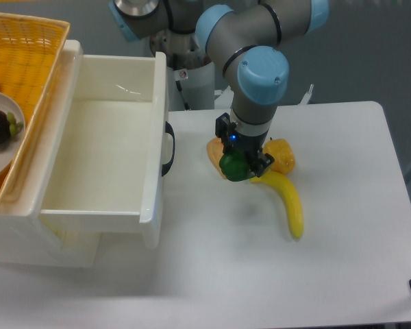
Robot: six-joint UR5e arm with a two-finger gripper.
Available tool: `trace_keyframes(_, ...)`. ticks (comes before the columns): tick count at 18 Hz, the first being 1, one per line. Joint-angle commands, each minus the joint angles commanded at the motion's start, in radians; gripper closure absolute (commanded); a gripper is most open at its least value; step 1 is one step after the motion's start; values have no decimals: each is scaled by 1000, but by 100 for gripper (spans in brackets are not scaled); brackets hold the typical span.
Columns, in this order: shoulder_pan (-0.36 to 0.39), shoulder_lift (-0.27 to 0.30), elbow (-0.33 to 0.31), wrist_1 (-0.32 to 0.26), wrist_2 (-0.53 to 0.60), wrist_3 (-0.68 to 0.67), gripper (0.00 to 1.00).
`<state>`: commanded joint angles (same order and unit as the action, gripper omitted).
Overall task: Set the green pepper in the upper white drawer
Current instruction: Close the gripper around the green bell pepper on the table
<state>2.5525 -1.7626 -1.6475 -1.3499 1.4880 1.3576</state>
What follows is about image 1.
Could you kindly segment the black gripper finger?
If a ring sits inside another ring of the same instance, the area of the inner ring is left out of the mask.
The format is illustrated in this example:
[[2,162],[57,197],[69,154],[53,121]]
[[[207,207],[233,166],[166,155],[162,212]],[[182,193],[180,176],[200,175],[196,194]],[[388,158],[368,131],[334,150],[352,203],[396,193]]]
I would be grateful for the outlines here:
[[251,176],[260,178],[274,162],[275,159],[272,155],[258,150],[254,155],[250,155],[249,157]]
[[215,121],[215,136],[224,147],[231,147],[236,140],[236,124],[230,121],[228,113],[223,113]]

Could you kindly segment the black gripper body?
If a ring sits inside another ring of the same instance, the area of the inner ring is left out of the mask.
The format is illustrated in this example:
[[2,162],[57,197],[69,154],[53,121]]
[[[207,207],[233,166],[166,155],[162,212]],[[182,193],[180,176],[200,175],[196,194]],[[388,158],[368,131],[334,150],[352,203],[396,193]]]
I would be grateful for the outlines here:
[[267,130],[262,132],[261,134],[256,134],[255,136],[249,136],[245,132],[239,132],[236,129],[236,140],[231,147],[224,147],[223,146],[223,154],[226,153],[228,150],[232,148],[236,148],[241,150],[249,164],[249,157],[250,155],[254,155],[258,150],[263,151],[263,143],[265,141]]

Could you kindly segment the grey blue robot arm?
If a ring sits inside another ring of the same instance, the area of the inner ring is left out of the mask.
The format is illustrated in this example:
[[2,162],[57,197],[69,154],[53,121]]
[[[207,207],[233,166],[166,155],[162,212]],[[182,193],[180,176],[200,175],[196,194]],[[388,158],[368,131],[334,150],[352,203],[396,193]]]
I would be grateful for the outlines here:
[[243,12],[202,1],[111,1],[109,8],[126,39],[148,38],[173,70],[213,64],[221,71],[234,97],[215,124],[220,169],[233,182],[262,176],[275,162],[263,144],[289,76],[278,47],[321,27],[329,2],[259,1]]

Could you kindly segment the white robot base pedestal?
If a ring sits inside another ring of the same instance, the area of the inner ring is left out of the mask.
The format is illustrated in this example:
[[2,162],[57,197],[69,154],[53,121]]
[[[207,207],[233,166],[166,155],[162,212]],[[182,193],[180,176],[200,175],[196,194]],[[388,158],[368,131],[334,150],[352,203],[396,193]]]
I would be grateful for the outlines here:
[[214,107],[215,66],[194,34],[176,34],[166,29],[152,35],[149,46],[152,53],[166,56],[170,111]]

